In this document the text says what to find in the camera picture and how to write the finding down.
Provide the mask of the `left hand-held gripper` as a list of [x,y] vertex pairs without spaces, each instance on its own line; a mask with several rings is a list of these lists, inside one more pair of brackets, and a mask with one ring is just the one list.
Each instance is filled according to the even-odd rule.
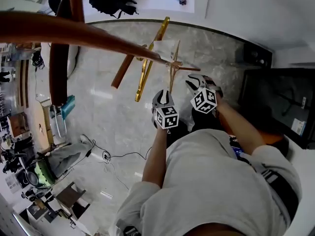
[[[153,98],[153,105],[160,105],[161,99],[163,96],[163,89],[160,90]],[[174,101],[170,91],[165,93],[165,107],[160,107],[154,109],[153,112],[153,123],[155,127],[161,127],[162,129],[170,129],[177,127],[179,123],[179,113],[176,107],[174,106]]]

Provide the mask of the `brown wooden stool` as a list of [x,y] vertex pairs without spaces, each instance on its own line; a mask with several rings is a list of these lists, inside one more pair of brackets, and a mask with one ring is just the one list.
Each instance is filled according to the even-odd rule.
[[56,199],[70,217],[78,220],[91,205],[83,198],[85,194],[85,189],[80,189],[74,182],[71,182],[56,196]]

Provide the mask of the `brown wooden coat rack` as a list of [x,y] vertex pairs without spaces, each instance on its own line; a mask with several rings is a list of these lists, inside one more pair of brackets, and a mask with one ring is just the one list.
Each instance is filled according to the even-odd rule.
[[170,80],[178,70],[185,70],[177,57],[162,59],[146,48],[111,35],[84,21],[83,0],[62,0],[56,16],[25,11],[0,11],[0,43],[51,43],[49,91],[51,104],[67,102],[67,65],[70,45],[87,46],[125,54],[111,86],[118,88],[133,58],[159,62],[170,67]]

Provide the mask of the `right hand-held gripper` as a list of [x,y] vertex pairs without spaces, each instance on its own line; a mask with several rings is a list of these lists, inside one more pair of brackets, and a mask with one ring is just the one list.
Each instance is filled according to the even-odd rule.
[[186,86],[193,95],[193,98],[190,101],[193,108],[204,114],[210,113],[217,106],[216,93],[218,92],[221,97],[223,97],[221,88],[208,76],[188,74],[188,77],[198,82],[198,85],[196,86],[191,81],[186,81]]

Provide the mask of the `gold metal hanger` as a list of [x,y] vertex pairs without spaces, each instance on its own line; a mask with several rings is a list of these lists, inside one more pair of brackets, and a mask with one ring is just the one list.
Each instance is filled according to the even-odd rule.
[[[169,17],[165,17],[165,19],[162,22],[162,25],[161,25],[160,29],[158,30],[158,32],[157,32],[153,42],[148,47],[149,51],[151,51],[153,49],[155,41],[161,41],[162,40],[162,38],[163,38],[163,36],[165,34],[165,31],[166,31],[166,28],[167,28],[167,26],[169,24],[169,21],[170,21],[170,18]],[[141,96],[142,96],[142,93],[143,93],[143,90],[144,90],[147,78],[148,78],[149,73],[151,71],[152,65],[153,65],[153,61],[152,60],[148,61],[147,59],[143,59],[140,81],[139,81],[137,93],[135,95],[135,101],[136,102],[139,102],[140,99],[141,99]]]

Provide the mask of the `black clip-on device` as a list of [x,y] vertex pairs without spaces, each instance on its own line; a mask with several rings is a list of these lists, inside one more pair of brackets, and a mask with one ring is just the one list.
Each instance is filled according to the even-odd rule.
[[123,230],[124,236],[142,236],[141,233],[132,225],[128,225]]

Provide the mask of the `person's right forearm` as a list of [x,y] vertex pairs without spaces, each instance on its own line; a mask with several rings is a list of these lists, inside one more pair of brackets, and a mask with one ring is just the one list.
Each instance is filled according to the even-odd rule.
[[266,145],[258,130],[242,115],[234,110],[217,93],[217,111],[236,136],[246,154],[252,155],[256,148]]

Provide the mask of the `white paper sheet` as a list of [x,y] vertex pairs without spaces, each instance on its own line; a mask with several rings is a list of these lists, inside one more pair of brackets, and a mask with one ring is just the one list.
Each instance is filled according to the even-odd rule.
[[157,53],[162,60],[175,61],[175,53],[179,47],[180,40],[161,40],[153,42],[152,51]]

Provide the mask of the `small wooden table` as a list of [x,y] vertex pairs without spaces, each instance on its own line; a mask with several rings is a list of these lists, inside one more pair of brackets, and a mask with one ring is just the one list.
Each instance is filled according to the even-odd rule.
[[34,104],[34,121],[35,121],[35,132],[42,149],[48,149],[54,143],[53,133],[50,124],[49,106],[43,106],[42,103],[47,102],[35,101]]

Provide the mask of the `light wooden hanger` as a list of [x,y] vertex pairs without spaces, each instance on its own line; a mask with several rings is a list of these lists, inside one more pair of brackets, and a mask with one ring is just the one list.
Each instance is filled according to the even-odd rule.
[[179,46],[180,46],[180,40],[175,42],[173,54],[171,55],[171,58],[174,60],[174,62],[170,64],[170,80],[169,80],[169,87],[168,87],[170,92],[172,92],[172,89],[173,89],[175,75],[177,71],[180,69],[180,66],[183,65],[181,61],[177,61]]

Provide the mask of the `small lit screen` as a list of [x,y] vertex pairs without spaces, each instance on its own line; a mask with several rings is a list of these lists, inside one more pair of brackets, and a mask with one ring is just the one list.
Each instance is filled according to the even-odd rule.
[[240,146],[236,136],[229,134],[229,143],[234,153],[236,154],[237,159],[240,159],[241,156],[244,154],[244,150]]

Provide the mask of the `person's grey t-shirt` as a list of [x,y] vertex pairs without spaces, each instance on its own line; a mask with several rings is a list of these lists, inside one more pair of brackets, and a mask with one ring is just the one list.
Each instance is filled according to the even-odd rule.
[[131,187],[110,228],[123,236],[134,226],[142,236],[183,236],[204,224],[229,226],[246,236],[283,236],[302,197],[292,164],[272,146],[236,157],[220,130],[192,132],[166,151],[162,188]]

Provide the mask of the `black glass cabinet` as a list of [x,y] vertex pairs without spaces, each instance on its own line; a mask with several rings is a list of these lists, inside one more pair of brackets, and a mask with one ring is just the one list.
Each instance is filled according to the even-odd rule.
[[238,103],[258,127],[278,131],[302,149],[315,149],[315,69],[247,70]]

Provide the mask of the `small black backpack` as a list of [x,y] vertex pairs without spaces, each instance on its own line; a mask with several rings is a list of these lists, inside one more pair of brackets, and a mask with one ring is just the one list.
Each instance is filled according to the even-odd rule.
[[48,0],[49,6],[56,16],[70,18],[71,8],[69,0]]

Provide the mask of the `teal bag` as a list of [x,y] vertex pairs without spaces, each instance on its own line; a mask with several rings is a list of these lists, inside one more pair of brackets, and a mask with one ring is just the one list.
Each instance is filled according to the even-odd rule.
[[69,115],[69,113],[73,110],[74,107],[75,107],[75,96],[70,95],[67,98],[66,103],[61,106],[61,115],[62,115],[63,120],[66,119],[66,117]]

